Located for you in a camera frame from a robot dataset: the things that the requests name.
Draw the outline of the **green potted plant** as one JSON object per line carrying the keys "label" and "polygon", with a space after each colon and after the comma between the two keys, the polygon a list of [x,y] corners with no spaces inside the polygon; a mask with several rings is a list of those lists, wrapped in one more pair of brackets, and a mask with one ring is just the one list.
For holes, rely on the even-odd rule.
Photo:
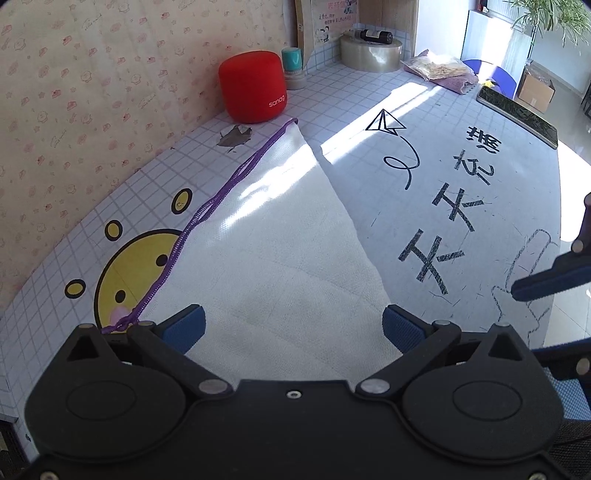
{"label": "green potted plant", "polygon": [[590,44],[590,2],[580,0],[511,0],[518,17],[514,25],[529,29],[534,35],[560,32],[563,46],[567,42]]}

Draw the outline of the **clear tape roll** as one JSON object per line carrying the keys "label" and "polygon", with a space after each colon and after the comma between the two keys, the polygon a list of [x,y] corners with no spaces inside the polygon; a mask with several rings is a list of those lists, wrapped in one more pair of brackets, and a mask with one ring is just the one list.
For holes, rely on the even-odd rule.
{"label": "clear tape roll", "polygon": [[343,35],[339,46],[342,64],[353,70],[388,73],[401,66],[403,44],[398,39],[392,44],[379,44]]}

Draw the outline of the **blue chair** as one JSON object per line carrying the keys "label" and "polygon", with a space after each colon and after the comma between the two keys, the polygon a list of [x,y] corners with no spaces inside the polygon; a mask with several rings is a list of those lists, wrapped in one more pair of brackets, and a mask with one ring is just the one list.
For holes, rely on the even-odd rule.
{"label": "blue chair", "polygon": [[517,82],[502,67],[479,59],[466,59],[463,63],[472,69],[481,85],[486,85],[511,100],[514,99]]}

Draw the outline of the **teal capped small bottle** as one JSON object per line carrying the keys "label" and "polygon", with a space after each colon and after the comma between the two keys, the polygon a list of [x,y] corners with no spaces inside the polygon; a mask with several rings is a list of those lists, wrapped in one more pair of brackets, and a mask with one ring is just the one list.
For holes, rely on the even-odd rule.
{"label": "teal capped small bottle", "polygon": [[305,86],[303,55],[297,47],[286,47],[281,50],[283,75],[287,90],[300,90]]}

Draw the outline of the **cardboard box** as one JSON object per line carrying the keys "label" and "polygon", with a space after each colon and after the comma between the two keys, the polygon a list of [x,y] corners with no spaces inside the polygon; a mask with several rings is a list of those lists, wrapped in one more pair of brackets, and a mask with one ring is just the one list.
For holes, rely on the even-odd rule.
{"label": "cardboard box", "polygon": [[552,81],[540,74],[525,69],[517,91],[517,97],[530,107],[545,113],[555,95]]}

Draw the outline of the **white towel with purple trim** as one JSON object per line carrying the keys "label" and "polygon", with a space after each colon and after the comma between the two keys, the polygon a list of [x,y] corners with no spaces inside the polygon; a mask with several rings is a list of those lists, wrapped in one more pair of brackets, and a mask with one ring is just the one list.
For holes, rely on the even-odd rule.
{"label": "white towel with purple trim", "polygon": [[283,125],[192,216],[163,272],[114,329],[204,309],[179,340],[231,384],[360,382],[400,353],[385,337],[389,298],[349,213],[296,121]]}

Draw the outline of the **plastic bag with snacks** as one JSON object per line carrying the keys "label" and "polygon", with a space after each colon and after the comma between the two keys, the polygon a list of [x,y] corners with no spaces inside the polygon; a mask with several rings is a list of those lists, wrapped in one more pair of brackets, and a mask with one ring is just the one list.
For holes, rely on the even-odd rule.
{"label": "plastic bag with snacks", "polygon": [[406,71],[460,95],[467,94],[479,82],[474,70],[460,59],[428,49],[402,64]]}

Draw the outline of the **red cylindrical speaker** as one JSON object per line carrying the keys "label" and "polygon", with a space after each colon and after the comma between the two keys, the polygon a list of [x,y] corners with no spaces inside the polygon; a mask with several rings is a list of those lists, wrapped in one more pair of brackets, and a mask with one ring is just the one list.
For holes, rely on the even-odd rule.
{"label": "red cylindrical speaker", "polygon": [[225,110],[240,124],[264,123],[287,106],[283,64],[274,52],[249,51],[224,60],[218,68]]}

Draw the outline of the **illustrated paper poster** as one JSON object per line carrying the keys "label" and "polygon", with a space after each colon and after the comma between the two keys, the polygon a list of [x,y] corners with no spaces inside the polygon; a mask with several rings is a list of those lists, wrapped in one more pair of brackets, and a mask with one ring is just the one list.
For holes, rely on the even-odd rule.
{"label": "illustrated paper poster", "polygon": [[295,0],[297,47],[303,65],[318,47],[331,44],[359,21],[359,2],[356,0]]}

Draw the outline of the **blue patterned seat cushion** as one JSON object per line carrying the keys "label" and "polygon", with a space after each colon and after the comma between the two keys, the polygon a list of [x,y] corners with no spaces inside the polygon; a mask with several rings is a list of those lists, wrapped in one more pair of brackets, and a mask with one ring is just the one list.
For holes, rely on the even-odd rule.
{"label": "blue patterned seat cushion", "polygon": [[590,450],[590,406],[583,387],[576,379],[557,380],[549,368],[544,369],[564,410],[564,420],[552,448],[573,455]]}

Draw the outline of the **dark wine bottle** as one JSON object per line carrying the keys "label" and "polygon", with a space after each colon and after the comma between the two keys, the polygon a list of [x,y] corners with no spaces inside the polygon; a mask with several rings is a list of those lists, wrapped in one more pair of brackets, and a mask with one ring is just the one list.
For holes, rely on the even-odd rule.
{"label": "dark wine bottle", "polygon": [[363,42],[392,45],[394,42],[394,35],[387,30],[372,30],[372,29],[351,29],[348,35]]}

